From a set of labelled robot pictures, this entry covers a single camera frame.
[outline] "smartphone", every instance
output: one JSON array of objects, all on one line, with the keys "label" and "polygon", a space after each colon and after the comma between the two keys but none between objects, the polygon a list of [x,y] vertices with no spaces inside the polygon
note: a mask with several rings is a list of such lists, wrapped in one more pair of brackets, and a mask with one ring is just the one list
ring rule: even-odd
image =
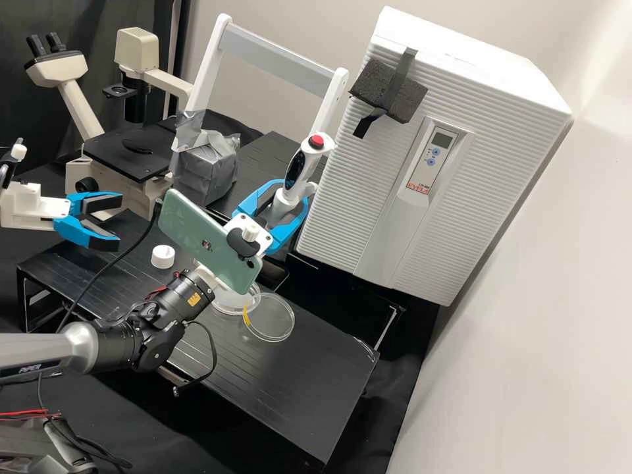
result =
[{"label": "smartphone", "polygon": [[165,194],[158,227],[239,294],[246,294],[261,271],[260,257],[240,259],[226,241],[228,232],[177,190]]}]

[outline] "incubator control panel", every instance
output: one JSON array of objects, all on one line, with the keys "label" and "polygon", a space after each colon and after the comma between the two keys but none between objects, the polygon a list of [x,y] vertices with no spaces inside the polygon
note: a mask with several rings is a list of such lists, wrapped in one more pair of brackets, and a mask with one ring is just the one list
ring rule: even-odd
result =
[{"label": "incubator control panel", "polygon": [[458,136],[458,133],[435,126],[426,146],[420,148],[421,154],[408,178],[407,189],[422,194],[430,192]]}]

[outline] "petri dish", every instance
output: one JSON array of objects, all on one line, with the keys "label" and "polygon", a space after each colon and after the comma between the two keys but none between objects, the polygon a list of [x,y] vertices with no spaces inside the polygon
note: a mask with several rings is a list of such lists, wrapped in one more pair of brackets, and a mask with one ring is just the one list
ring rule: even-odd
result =
[{"label": "petri dish", "polygon": [[266,342],[286,340],[294,329],[294,311],[290,305],[276,293],[259,293],[254,299],[258,301],[254,310],[242,308],[248,330]]},{"label": "petri dish", "polygon": [[241,295],[230,288],[224,289],[220,285],[213,290],[213,293],[215,293],[215,299],[211,304],[217,311],[231,316],[241,316],[244,306],[250,313],[259,305],[260,299],[255,297],[261,293],[261,289],[259,285],[253,283],[248,293]]}]

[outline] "white wall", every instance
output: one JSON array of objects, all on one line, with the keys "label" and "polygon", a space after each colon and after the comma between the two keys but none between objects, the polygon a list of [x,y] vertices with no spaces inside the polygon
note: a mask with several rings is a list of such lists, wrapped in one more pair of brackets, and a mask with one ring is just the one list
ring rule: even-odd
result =
[{"label": "white wall", "polygon": [[424,362],[389,474],[632,471],[631,3],[595,18],[558,77],[584,107]]},{"label": "white wall", "polygon": [[[219,13],[235,23],[330,68],[346,67],[354,80],[385,5],[399,8],[480,40],[526,56],[554,84],[563,85],[594,31],[603,0],[197,0],[186,38],[184,78],[193,81]],[[569,104],[574,106],[574,94]],[[303,90],[225,57],[210,108],[264,132],[295,140],[309,131],[320,101]],[[335,133],[346,100],[330,133]]]}]

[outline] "white bottle cap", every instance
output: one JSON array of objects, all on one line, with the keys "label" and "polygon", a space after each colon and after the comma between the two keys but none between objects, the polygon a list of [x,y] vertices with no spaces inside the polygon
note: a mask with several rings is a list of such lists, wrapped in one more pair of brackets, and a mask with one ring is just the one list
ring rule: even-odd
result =
[{"label": "white bottle cap", "polygon": [[247,242],[254,242],[257,240],[260,229],[259,225],[254,222],[250,222],[242,229],[242,238]]},{"label": "white bottle cap", "polygon": [[159,245],[151,251],[151,264],[162,270],[171,268],[175,258],[176,251],[171,246]]},{"label": "white bottle cap", "polygon": [[26,147],[22,144],[15,144],[11,147],[11,157],[22,161],[26,156]]}]

